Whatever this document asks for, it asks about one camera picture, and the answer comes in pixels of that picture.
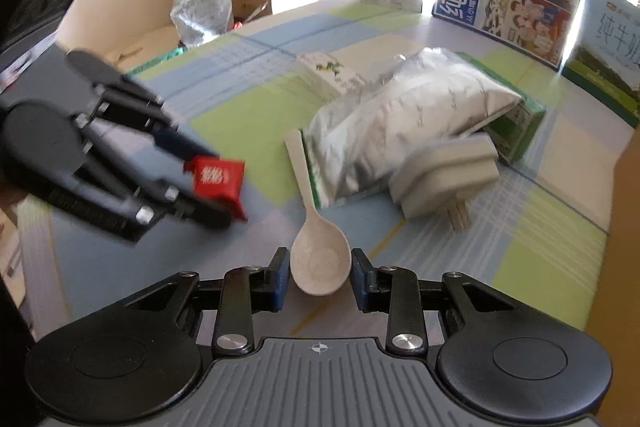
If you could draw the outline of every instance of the red candy wrapper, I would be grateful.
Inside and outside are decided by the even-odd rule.
[[[193,191],[197,195],[224,204],[234,219],[246,221],[240,203],[244,162],[196,156],[185,162],[182,170],[193,172]]]

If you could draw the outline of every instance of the plaid tablecloth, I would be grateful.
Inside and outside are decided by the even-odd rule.
[[[42,204],[23,206],[37,332],[176,271],[219,278],[290,247],[303,207],[282,138],[320,107],[296,73],[296,55],[327,52],[367,76],[425,46],[467,52],[546,106],[526,156],[501,168],[500,181],[471,202],[474,224],[465,233],[454,233],[438,214],[404,220],[386,193],[322,213],[374,265],[405,266],[423,279],[464,271],[583,327],[604,253],[613,166],[631,127],[562,76],[489,38],[428,15],[330,0],[257,20],[138,76],[167,99],[183,130],[246,161],[248,223],[216,233],[167,217],[132,246]],[[145,138],[119,128],[105,133],[150,175],[183,175],[177,160]],[[291,286],[283,313],[255,317],[258,336],[384,334],[385,317],[360,314],[348,285],[326,298]],[[437,337],[433,317],[428,323]]]

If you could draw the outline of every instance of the green box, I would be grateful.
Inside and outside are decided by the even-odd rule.
[[[492,121],[483,129],[491,137],[500,157],[509,164],[515,163],[522,158],[529,148],[545,116],[545,107],[471,55],[467,55],[464,52],[457,54],[487,76],[513,89],[522,97],[516,107]]]

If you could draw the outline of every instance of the robotic hand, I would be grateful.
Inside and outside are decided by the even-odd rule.
[[[0,0],[0,169],[11,184],[137,241],[166,214],[205,227],[231,215],[170,180],[145,176],[92,124],[150,135],[183,161],[215,156],[182,135],[155,93],[85,51],[55,44],[73,0]]]

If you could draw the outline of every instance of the gray ridged plate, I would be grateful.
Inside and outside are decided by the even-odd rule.
[[[46,420],[43,427],[66,424]],[[254,354],[216,362],[178,405],[140,427],[488,427],[445,395],[417,360],[373,339],[266,339]],[[583,418],[575,427],[595,427]]]

